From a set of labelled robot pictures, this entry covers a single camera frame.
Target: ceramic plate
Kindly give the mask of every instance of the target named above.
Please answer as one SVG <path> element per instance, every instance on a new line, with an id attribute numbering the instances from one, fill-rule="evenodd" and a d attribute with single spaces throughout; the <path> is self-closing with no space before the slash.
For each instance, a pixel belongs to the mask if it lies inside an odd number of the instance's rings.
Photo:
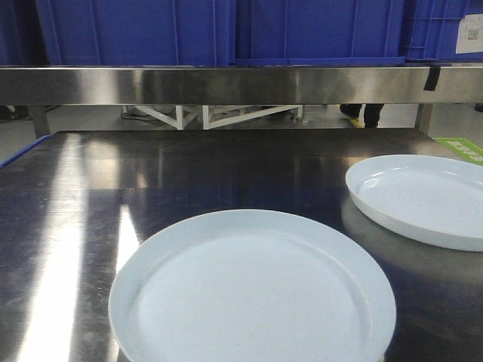
<path id="1" fill-rule="evenodd" d="M 390 155 L 353 165 L 354 204 L 381 226 L 423 243 L 483 251 L 483 167 L 448 158 Z"/>
<path id="2" fill-rule="evenodd" d="M 395 301 L 379 265 L 339 232 L 230 210 L 143 243 L 114 280 L 109 320 L 133 362 L 374 362 Z"/>

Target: metal table surface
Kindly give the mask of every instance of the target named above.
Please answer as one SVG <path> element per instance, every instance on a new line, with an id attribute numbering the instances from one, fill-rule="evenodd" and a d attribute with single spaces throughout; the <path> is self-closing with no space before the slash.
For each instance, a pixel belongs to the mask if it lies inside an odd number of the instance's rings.
<path id="1" fill-rule="evenodd" d="M 395 235 L 348 199 L 348 167 L 396 153 L 453 157 L 414 129 L 53 135 L 0 171 L 0 360 L 126 360 L 116 270 L 158 230 L 233 208 L 309 217 L 373 255 L 398 309 L 387 362 L 483 360 L 483 254 Z"/>

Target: green sign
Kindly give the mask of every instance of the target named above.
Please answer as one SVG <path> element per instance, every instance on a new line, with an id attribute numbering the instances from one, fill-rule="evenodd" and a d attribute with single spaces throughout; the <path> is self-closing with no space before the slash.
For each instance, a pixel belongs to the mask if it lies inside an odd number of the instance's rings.
<path id="1" fill-rule="evenodd" d="M 483 166 L 483 149 L 466 138 L 435 138 L 434 140 L 448 147 L 461 158 Z"/>

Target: blue bin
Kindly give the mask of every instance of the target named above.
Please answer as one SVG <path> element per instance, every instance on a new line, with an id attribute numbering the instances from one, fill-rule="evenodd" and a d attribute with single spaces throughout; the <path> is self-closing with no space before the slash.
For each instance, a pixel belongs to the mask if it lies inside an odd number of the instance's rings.
<path id="1" fill-rule="evenodd" d="M 36 0 L 51 64 L 227 66 L 234 0 Z"/>
<path id="2" fill-rule="evenodd" d="M 460 22 L 469 14 L 483 14 L 483 0 L 406 0 L 401 52 L 410 61 L 483 60 L 481 51 L 457 54 Z"/>
<path id="3" fill-rule="evenodd" d="M 238 0 L 235 63 L 403 63 L 404 0 Z"/>
<path id="4" fill-rule="evenodd" d="M 46 62 L 34 0 L 4 0 L 0 8 L 0 66 Z"/>

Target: metal rail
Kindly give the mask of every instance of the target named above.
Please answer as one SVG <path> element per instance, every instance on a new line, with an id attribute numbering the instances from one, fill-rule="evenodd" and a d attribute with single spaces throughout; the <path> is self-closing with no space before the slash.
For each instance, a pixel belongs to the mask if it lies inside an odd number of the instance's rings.
<path id="1" fill-rule="evenodd" d="M 483 63 L 393 67 L 0 68 L 0 104 L 483 102 Z"/>

